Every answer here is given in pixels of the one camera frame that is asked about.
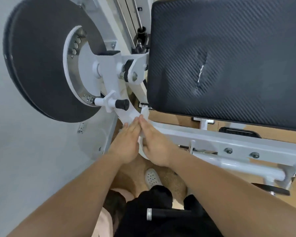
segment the forearm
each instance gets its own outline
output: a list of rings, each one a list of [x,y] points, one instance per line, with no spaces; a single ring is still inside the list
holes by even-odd
[[[296,209],[280,199],[183,150],[170,167],[224,236],[296,236]]]
[[[120,166],[118,157],[102,156],[38,207],[8,237],[91,236]]]

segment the floor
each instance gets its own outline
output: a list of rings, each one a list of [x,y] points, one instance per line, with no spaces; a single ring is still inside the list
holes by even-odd
[[[149,119],[161,123],[169,123],[180,126],[199,128],[199,122],[192,121],[190,117],[165,114],[153,110],[150,111]],[[225,126],[225,122],[216,121],[215,124],[208,125],[208,130],[218,131],[218,129],[223,126]],[[118,121],[118,124],[116,125],[115,135],[117,135],[118,130],[121,127],[122,123]],[[258,134],[261,135],[262,138],[296,143],[296,132],[294,131],[286,131],[250,125],[247,125],[245,129],[256,131]],[[268,163],[258,160],[253,161],[269,166],[276,166],[276,164],[274,163]],[[183,199],[186,196],[186,185],[183,182],[183,180],[178,175],[176,175],[171,169],[156,166],[149,160],[141,157],[140,155],[138,155],[133,162],[127,165],[123,165],[121,167],[111,187],[123,188],[130,191],[134,196],[138,196],[142,191],[148,190],[145,184],[144,174],[145,171],[151,167],[153,167],[158,172],[163,185],[169,188],[172,192],[174,198],[173,207],[177,209],[182,209]],[[263,183],[263,179],[255,175],[249,175],[239,172],[232,173],[248,182]],[[277,197],[296,207],[296,180],[292,184],[290,192],[290,197],[280,195],[277,195]]]

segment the black shorts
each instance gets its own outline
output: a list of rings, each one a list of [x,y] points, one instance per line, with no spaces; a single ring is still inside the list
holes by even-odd
[[[189,195],[184,199],[184,209],[194,212],[199,217],[147,221],[147,208],[171,209],[172,201],[171,192],[161,185],[142,192],[138,198],[127,202],[125,215],[114,237],[222,236],[194,195]]]

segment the carbon fiber pattern upholstery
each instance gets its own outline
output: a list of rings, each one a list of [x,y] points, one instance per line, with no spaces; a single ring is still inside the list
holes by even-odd
[[[296,130],[296,0],[153,4],[157,111]]]

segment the black foam pad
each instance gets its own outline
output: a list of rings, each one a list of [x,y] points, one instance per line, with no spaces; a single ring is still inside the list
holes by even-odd
[[[296,130],[296,0],[162,0],[151,18],[152,108]]]
[[[81,122],[99,107],[81,103],[65,78],[64,43],[82,26],[94,54],[106,51],[104,41],[85,11],[70,0],[24,0],[10,15],[4,32],[9,74],[22,96],[42,114],[64,122]]]

